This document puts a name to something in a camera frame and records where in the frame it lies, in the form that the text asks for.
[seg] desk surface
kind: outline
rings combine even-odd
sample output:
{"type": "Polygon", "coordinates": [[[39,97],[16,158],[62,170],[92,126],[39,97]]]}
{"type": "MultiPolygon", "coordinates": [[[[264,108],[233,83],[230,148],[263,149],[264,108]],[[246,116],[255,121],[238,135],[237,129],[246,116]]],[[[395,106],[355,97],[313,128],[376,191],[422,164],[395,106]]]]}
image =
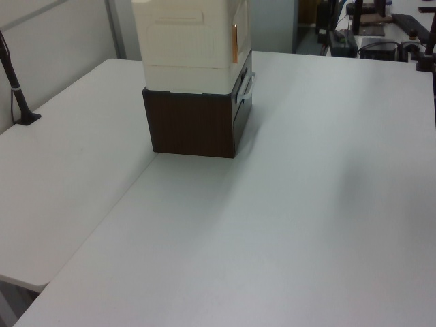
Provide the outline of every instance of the desk surface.
{"type": "Polygon", "coordinates": [[[17,327],[434,325],[431,75],[259,52],[253,68],[236,159],[159,154],[17,327]]]}
{"type": "Polygon", "coordinates": [[[155,157],[139,66],[106,61],[0,136],[0,280],[41,291],[155,157]]]}
{"type": "MultiPolygon", "coordinates": [[[[343,6],[340,19],[342,19],[346,15],[346,4],[343,6]]],[[[418,22],[422,24],[422,26],[424,26],[426,29],[430,31],[434,14],[420,13],[418,11],[418,7],[436,7],[436,3],[434,1],[426,2],[423,0],[393,0],[392,5],[386,7],[386,14],[391,15],[391,13],[395,13],[395,14],[412,15],[418,22]]],[[[347,29],[347,28],[348,28],[348,17],[343,19],[337,26],[337,29],[347,29]]],[[[394,23],[385,24],[384,31],[386,34],[384,37],[356,36],[356,42],[358,46],[361,47],[362,39],[365,37],[386,38],[386,39],[395,40],[396,42],[410,41],[409,36],[406,33],[404,33],[403,30],[394,23]]]]}

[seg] monitor arm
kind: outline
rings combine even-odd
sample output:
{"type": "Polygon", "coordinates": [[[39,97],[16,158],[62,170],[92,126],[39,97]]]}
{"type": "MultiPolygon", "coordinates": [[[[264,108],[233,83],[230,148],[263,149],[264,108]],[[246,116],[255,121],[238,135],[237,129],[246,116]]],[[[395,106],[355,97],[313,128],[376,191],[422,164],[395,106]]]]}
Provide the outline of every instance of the monitor arm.
{"type": "Polygon", "coordinates": [[[425,48],[424,53],[420,53],[418,62],[416,63],[416,70],[419,72],[432,72],[435,66],[435,60],[433,57],[433,51],[436,43],[436,13],[433,17],[433,23],[431,24],[429,42],[425,48]]]}
{"type": "Polygon", "coordinates": [[[30,111],[27,106],[27,102],[24,94],[22,93],[20,83],[16,77],[14,68],[12,67],[11,58],[9,54],[9,50],[7,49],[6,41],[3,37],[3,34],[0,31],[0,59],[5,69],[7,79],[11,85],[11,90],[15,95],[18,106],[21,110],[21,119],[19,119],[16,123],[20,125],[28,126],[32,124],[34,121],[41,118],[40,114],[34,114],[30,111]]]}

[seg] white plastic strap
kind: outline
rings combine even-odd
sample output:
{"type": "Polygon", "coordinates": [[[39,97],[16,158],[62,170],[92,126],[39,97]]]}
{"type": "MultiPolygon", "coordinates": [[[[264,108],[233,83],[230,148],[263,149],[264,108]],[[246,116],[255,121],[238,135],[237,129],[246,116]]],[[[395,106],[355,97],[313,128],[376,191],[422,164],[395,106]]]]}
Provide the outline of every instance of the white plastic strap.
{"type": "Polygon", "coordinates": [[[256,73],[255,72],[247,73],[239,89],[239,93],[237,97],[238,104],[241,103],[243,100],[250,99],[253,96],[253,88],[255,83],[256,83],[256,73]],[[253,80],[253,82],[251,83],[251,87],[247,92],[245,92],[245,89],[247,88],[251,80],[253,80]]]}

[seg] dark wooden box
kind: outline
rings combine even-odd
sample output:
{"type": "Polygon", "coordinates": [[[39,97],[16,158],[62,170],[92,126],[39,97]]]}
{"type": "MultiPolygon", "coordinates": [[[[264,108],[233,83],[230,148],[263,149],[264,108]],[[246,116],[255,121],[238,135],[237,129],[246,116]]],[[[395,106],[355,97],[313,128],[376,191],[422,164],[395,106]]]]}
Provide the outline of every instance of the dark wooden box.
{"type": "Polygon", "coordinates": [[[153,150],[159,153],[234,158],[251,109],[251,99],[236,98],[251,53],[228,95],[183,94],[145,88],[145,109],[153,150]]]}

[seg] gray wall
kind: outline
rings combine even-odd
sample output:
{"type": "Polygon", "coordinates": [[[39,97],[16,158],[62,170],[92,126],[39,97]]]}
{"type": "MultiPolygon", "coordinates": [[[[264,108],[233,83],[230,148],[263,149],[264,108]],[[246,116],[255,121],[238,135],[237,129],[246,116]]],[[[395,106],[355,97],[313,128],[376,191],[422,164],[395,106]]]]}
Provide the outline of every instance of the gray wall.
{"type": "MultiPolygon", "coordinates": [[[[126,57],[140,60],[131,0],[111,0],[111,7],[126,57]]],[[[253,50],[295,51],[298,0],[251,0],[251,15],[253,50]]]]}
{"type": "Polygon", "coordinates": [[[253,50],[295,52],[298,0],[251,0],[253,50]]]}
{"type": "MultiPolygon", "coordinates": [[[[3,34],[31,110],[116,58],[104,0],[68,0],[3,34]]],[[[0,133],[11,125],[10,86],[1,67],[0,133]]]]}

